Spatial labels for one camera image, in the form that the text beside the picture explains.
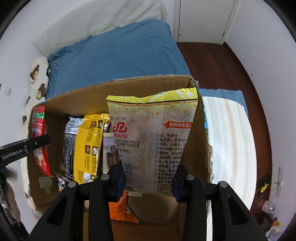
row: wooden floor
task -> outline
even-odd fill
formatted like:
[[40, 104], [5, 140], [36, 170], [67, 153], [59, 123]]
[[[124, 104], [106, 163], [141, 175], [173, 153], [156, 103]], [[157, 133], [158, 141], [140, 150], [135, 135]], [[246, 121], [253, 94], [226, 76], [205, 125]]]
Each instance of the wooden floor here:
[[[228, 45], [205, 43], [178, 43], [192, 76], [201, 88], [241, 90], [243, 92], [249, 121], [253, 130], [257, 155], [258, 181], [266, 174], [271, 177], [271, 144], [265, 114], [251, 79]], [[255, 194], [251, 212], [258, 213], [258, 203], [268, 199], [270, 186], [258, 196]]]

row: white wall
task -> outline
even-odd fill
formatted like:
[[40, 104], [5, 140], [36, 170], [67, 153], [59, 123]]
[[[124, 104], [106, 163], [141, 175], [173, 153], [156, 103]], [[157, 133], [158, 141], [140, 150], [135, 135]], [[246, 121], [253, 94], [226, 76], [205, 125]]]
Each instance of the white wall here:
[[[23, 110], [29, 95], [29, 74], [32, 61], [43, 54], [33, 39], [65, 12], [87, 0], [32, 0], [17, 14], [0, 40], [0, 146], [19, 140]], [[167, 22], [173, 31], [173, 0], [164, 0]], [[12, 89], [4, 95], [5, 87]], [[20, 163], [8, 166], [18, 173], [9, 180], [21, 212], [21, 221], [28, 232], [35, 226], [22, 185]]]
[[260, 97], [271, 137], [272, 187], [284, 167], [280, 197], [270, 200], [282, 231], [296, 212], [296, 43], [263, 0], [240, 0], [226, 43], [237, 55]]

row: blue blanket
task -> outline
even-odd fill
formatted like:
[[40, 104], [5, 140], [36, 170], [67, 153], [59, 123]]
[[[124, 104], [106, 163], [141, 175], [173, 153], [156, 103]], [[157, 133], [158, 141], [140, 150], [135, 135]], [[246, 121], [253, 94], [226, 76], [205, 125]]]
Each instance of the blue blanket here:
[[115, 79], [190, 75], [165, 22], [148, 19], [90, 36], [48, 57], [47, 98]]

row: white textured pillow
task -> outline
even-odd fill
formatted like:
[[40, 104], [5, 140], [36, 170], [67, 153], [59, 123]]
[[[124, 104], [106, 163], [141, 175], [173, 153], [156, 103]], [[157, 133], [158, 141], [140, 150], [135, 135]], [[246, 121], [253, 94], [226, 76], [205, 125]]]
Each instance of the white textured pillow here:
[[45, 56], [91, 35], [154, 18], [166, 21], [162, 0], [89, 0], [67, 13], [34, 39]]

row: metal screw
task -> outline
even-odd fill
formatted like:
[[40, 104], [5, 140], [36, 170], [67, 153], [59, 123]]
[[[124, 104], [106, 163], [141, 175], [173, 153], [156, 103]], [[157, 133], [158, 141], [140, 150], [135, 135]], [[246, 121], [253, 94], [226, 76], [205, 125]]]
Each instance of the metal screw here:
[[225, 187], [228, 186], [227, 182], [224, 182], [224, 181], [221, 181], [219, 184], [220, 184], [220, 186], [223, 187], [223, 188], [225, 188]]
[[188, 175], [186, 176], [186, 179], [192, 181], [192, 180], [194, 180], [194, 176], [191, 175], [191, 174], [188, 174]]
[[103, 174], [102, 176], [101, 176], [101, 179], [102, 180], [108, 180], [110, 178], [110, 176], [108, 175], [108, 174]]
[[76, 186], [76, 182], [69, 182], [68, 187], [73, 188]]

